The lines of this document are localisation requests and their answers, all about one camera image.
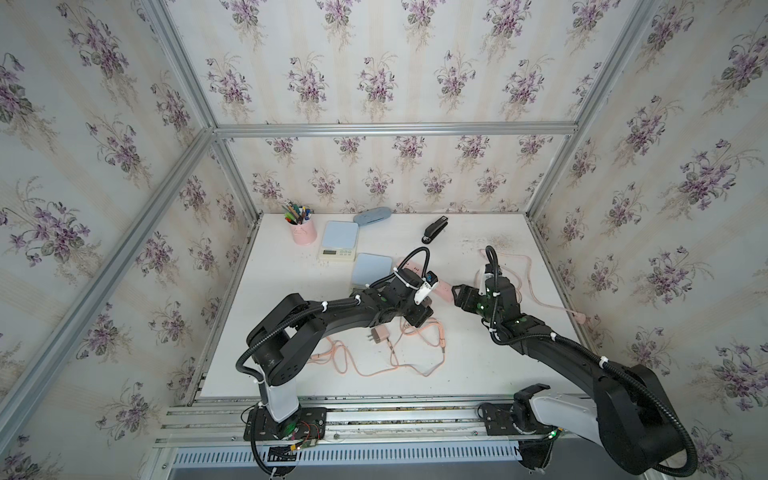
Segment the wall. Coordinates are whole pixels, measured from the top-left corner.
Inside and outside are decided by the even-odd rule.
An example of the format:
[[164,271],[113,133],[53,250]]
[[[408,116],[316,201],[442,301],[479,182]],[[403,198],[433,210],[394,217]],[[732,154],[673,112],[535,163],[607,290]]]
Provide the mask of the wall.
[[636,2],[169,3],[220,124],[575,118]]
[[[0,3],[0,395],[200,128],[140,6]],[[134,475],[161,407],[184,394],[239,254],[246,225],[232,199],[208,157],[0,477]]]
[[525,211],[562,135],[238,138],[254,203],[322,213]]
[[659,375],[699,478],[763,478],[768,8],[663,2],[540,234],[592,338]]

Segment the tabletop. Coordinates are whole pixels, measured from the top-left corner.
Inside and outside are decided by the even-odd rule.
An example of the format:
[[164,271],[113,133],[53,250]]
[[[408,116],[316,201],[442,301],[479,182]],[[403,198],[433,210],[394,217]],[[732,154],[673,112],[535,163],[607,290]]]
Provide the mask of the tabletop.
[[[543,303],[562,306],[541,254],[521,214],[446,214],[448,226],[428,245],[429,269],[441,281],[452,285],[473,285],[475,274],[485,265],[480,249],[492,245],[498,253],[528,255],[533,259],[531,281],[536,297]],[[389,219],[360,227],[357,253],[373,253],[402,259],[420,247],[424,229],[440,214],[394,214]],[[351,221],[351,214],[314,214],[317,240],[296,245],[290,225],[282,214],[265,214],[256,235],[243,278],[237,287],[232,308],[211,361],[202,397],[254,397],[258,388],[253,379],[235,370],[237,357],[247,348],[246,336],[285,295],[298,292],[305,300],[336,300],[350,293],[354,262],[320,260],[323,231],[330,220]],[[423,264],[423,253],[414,260]],[[523,278],[521,309],[542,319],[559,335],[577,340],[567,313],[533,302],[525,282],[525,259],[499,256],[502,266]],[[507,273],[513,283],[517,283]],[[546,383],[556,392],[581,390],[553,369],[523,356],[508,346],[496,346],[480,317],[462,311],[432,295],[434,317],[445,328],[445,364],[429,377],[411,369],[397,369],[372,377],[361,377],[350,366],[345,375],[333,366],[309,364],[296,376],[299,396],[473,396],[511,395],[534,383]],[[388,324],[390,335],[399,336],[400,318]],[[436,328],[424,332],[430,342],[437,340]],[[389,347],[375,344],[369,329],[349,329],[332,335],[342,340],[353,354],[359,370],[370,373],[386,369]],[[315,353],[328,350],[325,339]],[[427,346],[418,336],[404,338],[396,347],[401,363],[412,363],[428,371],[440,362],[439,348]],[[337,362],[343,367],[343,354]],[[253,365],[253,360],[246,363]]]

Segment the pen holder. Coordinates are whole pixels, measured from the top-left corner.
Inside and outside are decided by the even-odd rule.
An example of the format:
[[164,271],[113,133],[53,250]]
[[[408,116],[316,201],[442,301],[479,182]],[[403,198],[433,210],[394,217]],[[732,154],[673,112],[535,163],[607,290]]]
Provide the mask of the pen holder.
[[311,218],[301,225],[291,225],[290,229],[293,234],[293,241],[296,242],[296,245],[309,245],[317,238],[315,223],[312,222]]

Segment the kitchen scale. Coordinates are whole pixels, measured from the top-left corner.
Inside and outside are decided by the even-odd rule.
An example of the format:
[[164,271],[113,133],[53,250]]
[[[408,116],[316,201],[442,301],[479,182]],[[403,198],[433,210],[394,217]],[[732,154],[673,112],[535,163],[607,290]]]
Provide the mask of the kitchen scale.
[[318,257],[321,260],[355,261],[358,229],[359,225],[354,222],[328,222]]

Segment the vent grille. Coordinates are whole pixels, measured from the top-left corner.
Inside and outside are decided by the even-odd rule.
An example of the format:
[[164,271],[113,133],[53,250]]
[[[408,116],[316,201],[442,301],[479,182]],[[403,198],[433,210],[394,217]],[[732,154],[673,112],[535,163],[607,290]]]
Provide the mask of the vent grille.
[[[433,462],[503,462],[521,460],[518,443],[510,440],[482,442],[377,443],[371,445],[318,445],[299,452],[295,462],[270,462],[267,447],[259,447],[266,465],[381,465]],[[253,466],[247,445],[237,447],[188,447],[178,449],[174,468]]]

